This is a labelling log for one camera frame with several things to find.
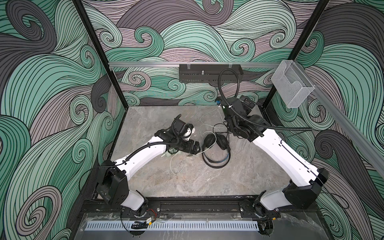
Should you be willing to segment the black headphones with blue band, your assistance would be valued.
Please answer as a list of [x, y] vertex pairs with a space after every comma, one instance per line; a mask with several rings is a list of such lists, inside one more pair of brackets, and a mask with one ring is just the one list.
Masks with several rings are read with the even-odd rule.
[[208, 126], [203, 132], [202, 159], [213, 169], [224, 168], [231, 160], [230, 131], [227, 122]]

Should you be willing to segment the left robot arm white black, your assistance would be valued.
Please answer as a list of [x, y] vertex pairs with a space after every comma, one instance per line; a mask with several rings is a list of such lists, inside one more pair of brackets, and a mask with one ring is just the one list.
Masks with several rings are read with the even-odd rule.
[[112, 207], [123, 206], [139, 212], [145, 208], [147, 199], [138, 191], [129, 189], [129, 180], [152, 159], [170, 150], [196, 155], [200, 143], [191, 139], [195, 128], [174, 118], [171, 126], [157, 131], [137, 150], [115, 161], [104, 161], [97, 176], [96, 191]]

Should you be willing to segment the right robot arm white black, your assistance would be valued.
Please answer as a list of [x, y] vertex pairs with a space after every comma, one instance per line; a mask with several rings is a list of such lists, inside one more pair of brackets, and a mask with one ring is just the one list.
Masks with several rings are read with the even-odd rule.
[[[235, 95], [232, 98], [227, 98], [222, 88], [222, 77], [226, 73], [233, 74], [237, 81]], [[286, 146], [276, 132], [285, 130], [284, 127], [271, 126], [263, 118], [249, 115], [255, 103], [244, 96], [238, 98], [240, 78], [235, 70], [225, 68], [220, 71], [218, 88], [220, 105], [233, 135], [244, 138], [261, 148], [290, 177], [286, 187], [260, 194], [254, 202], [256, 209], [265, 212], [286, 206], [307, 209], [320, 195], [329, 178], [329, 172], [325, 168], [318, 169], [291, 147]]]

